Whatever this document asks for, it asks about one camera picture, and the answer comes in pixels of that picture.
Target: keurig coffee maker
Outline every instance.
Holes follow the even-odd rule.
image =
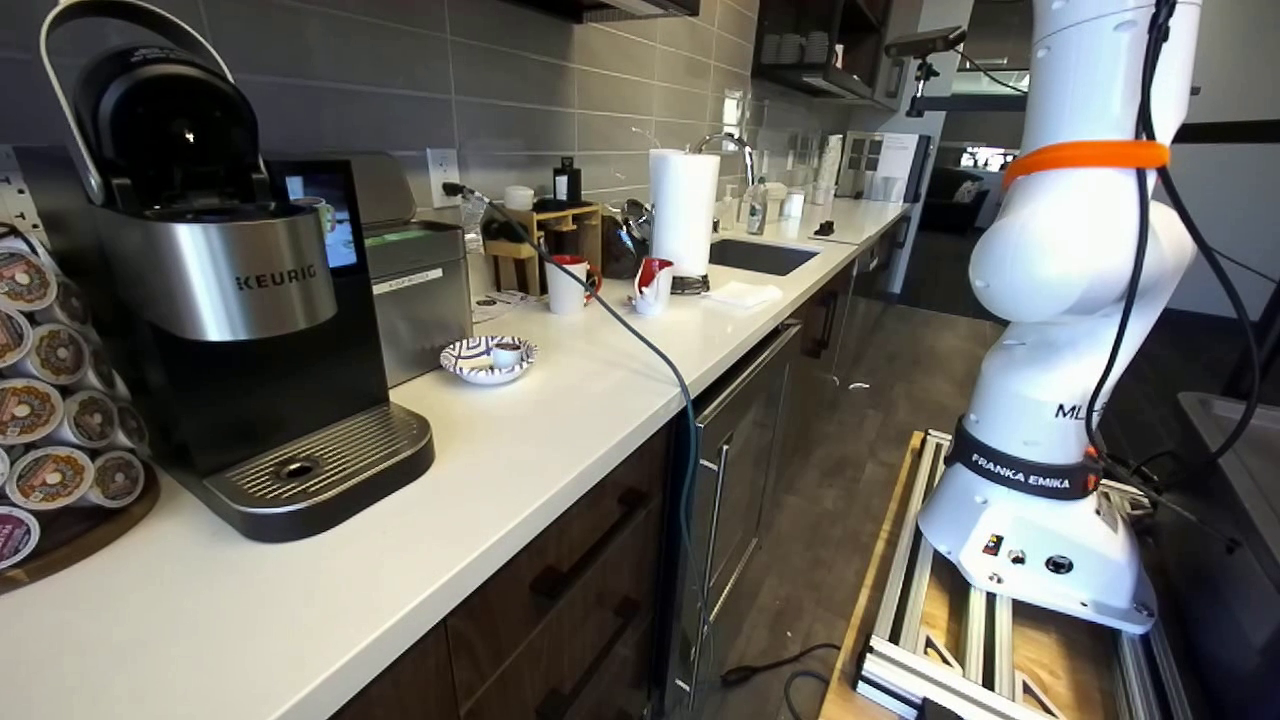
[[[69,96],[52,36],[125,18]],[[130,378],[161,468],[254,538],[341,522],[432,465],[424,414],[389,402],[350,162],[270,172],[218,47],[142,0],[69,0],[40,26],[92,199],[66,269]]]

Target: paper towel roll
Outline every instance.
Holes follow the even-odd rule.
[[[722,155],[650,151],[651,257],[675,274],[710,274]]]

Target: backsplash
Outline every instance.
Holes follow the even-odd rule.
[[[760,0],[705,0],[697,18],[616,24],[567,24],[506,0],[158,3],[226,53],[270,151],[458,148],[464,179],[486,191],[547,184],[557,155],[577,155],[585,191],[616,199],[646,195],[651,142],[705,138],[726,87],[751,87]],[[36,60],[50,7],[52,0],[0,3],[0,142],[66,142]],[[87,47],[77,33],[58,38],[69,69]],[[842,129],[842,106],[790,96],[760,115],[790,132]]]

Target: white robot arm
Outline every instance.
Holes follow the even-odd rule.
[[[1121,630],[1152,628],[1158,594],[1125,510],[1097,492],[1086,428],[1195,257],[1186,222],[1152,205],[1152,184],[1125,167],[1143,93],[1158,142],[1188,111],[1199,0],[1177,0],[1148,87],[1152,13],[1158,0],[1037,0],[1024,151],[1073,158],[1022,177],[974,250],[968,278],[1010,330],[921,516],[923,538],[968,582]],[[1128,299],[1140,222],[1148,246]]]

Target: white countertop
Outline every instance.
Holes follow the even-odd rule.
[[[822,250],[792,274],[713,262],[713,286],[744,278],[785,292],[751,314],[705,297],[675,297],[651,319],[624,314],[702,392],[878,238],[899,205],[807,208],[801,237],[827,216],[833,238],[765,237]],[[0,594],[0,714],[327,714],[680,412],[667,367],[599,306],[571,319],[506,306],[477,330],[526,335],[532,370],[510,387],[464,387],[443,370],[401,384],[393,399],[432,419],[435,465],[350,522],[254,542],[165,485],[158,510],[125,538]]]

